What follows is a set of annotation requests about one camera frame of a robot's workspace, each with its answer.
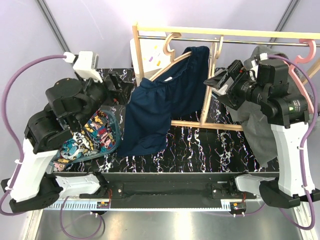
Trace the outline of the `beige hanger of comic shorts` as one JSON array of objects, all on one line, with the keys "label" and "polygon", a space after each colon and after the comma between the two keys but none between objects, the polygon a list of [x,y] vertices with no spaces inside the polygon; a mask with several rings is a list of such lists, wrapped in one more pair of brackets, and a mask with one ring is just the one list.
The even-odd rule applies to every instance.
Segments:
[{"label": "beige hanger of comic shorts", "polygon": [[208,75],[207,80],[204,82],[206,85],[206,91],[204,96],[204,102],[201,110],[200,116],[200,126],[204,127],[207,121],[207,117],[210,110],[212,89],[215,85],[213,77],[215,76],[216,62],[219,59],[223,47],[224,36],[221,35],[219,42],[213,42],[210,47],[209,53],[209,64],[208,64]]}]

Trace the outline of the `navy blue shorts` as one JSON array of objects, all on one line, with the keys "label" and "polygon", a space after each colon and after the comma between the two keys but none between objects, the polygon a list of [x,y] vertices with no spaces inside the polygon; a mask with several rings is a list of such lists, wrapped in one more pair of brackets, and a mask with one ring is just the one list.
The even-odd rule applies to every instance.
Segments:
[{"label": "navy blue shorts", "polygon": [[143,78],[125,108],[123,140],[117,156],[143,156],[163,151],[172,119],[203,106],[210,49],[187,47],[191,56],[151,81]]}]

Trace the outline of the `beige hanger of navy shorts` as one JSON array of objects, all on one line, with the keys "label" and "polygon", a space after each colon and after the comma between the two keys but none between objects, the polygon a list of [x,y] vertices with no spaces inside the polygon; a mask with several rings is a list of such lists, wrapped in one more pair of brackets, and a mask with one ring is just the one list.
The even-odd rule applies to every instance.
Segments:
[{"label": "beige hanger of navy shorts", "polygon": [[169,70],[171,67],[173,67],[175,64],[179,63],[180,61],[190,57],[192,55],[192,51],[187,51],[186,53],[176,57],[176,51],[174,49],[169,49],[169,43],[173,39],[179,39],[182,36],[179,32],[172,32],[170,33],[164,42],[163,45],[163,53],[166,56],[170,57],[170,63],[163,67],[162,69],[158,70],[149,80],[153,82],[156,78],[158,78],[160,75],[165,73],[167,70]]}]

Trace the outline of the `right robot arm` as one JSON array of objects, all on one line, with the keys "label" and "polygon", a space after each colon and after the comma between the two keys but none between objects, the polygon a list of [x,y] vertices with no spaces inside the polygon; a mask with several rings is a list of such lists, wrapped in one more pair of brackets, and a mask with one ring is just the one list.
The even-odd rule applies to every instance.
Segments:
[{"label": "right robot arm", "polygon": [[291,65],[284,57],[270,55],[258,63],[254,72],[235,60],[222,73],[204,82],[215,90],[226,87],[216,98],[233,110],[245,102],[258,105],[275,139],[279,176],[239,175],[227,185],[232,198],[248,192],[260,196],[270,207],[283,209],[320,199],[320,191],[311,177],[306,146],[316,121],[309,118],[307,99],[302,94],[288,92]]}]

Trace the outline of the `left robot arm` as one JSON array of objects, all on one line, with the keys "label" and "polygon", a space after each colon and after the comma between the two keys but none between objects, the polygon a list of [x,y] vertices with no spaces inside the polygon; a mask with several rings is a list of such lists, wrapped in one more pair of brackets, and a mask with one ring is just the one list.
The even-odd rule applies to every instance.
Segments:
[{"label": "left robot arm", "polygon": [[114,152],[121,131],[107,108],[127,104],[134,87],[111,71],[99,80],[64,78],[46,90],[48,103],[27,122],[14,174],[1,181],[12,215],[47,208],[67,196],[103,198],[108,193],[99,173],[61,177],[47,168],[62,171]]}]

